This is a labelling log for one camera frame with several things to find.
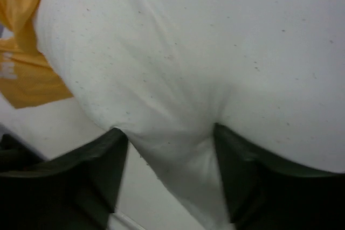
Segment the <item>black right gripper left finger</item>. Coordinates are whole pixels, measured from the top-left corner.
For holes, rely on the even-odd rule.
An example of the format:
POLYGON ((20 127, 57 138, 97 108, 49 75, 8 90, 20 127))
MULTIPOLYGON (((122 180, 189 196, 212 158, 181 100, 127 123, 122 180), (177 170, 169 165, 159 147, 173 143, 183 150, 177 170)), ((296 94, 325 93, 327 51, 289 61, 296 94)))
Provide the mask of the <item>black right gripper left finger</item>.
POLYGON ((48 161, 4 134, 1 229, 106 229, 127 150, 127 137, 114 128, 48 161))

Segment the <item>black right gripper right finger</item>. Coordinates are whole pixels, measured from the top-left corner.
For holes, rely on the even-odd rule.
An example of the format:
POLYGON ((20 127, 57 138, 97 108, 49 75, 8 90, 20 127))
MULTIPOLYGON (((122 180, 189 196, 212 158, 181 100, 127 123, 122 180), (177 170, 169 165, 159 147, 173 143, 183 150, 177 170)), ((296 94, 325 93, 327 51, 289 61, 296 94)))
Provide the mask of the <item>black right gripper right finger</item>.
POLYGON ((289 161, 221 124, 213 139, 236 229, 344 229, 344 174, 289 161))

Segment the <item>yellow pillowcase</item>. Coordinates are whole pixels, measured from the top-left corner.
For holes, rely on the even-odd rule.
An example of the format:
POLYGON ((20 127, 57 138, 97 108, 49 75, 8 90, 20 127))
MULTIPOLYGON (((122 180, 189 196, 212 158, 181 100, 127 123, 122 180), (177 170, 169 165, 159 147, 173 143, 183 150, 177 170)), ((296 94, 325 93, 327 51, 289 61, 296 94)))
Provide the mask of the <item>yellow pillowcase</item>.
POLYGON ((37 50, 33 17, 40 0, 1 0, 1 24, 13 35, 1 39, 1 93, 16 109, 73 95, 37 50))

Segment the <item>white pillow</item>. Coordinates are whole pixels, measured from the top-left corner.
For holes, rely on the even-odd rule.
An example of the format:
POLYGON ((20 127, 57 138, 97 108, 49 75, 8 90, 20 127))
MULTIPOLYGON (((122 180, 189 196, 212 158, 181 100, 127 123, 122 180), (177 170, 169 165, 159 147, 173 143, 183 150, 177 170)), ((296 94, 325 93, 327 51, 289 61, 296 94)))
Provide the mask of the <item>white pillow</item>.
POLYGON ((212 130, 344 172, 344 0, 41 0, 38 50, 206 229, 227 229, 212 130))

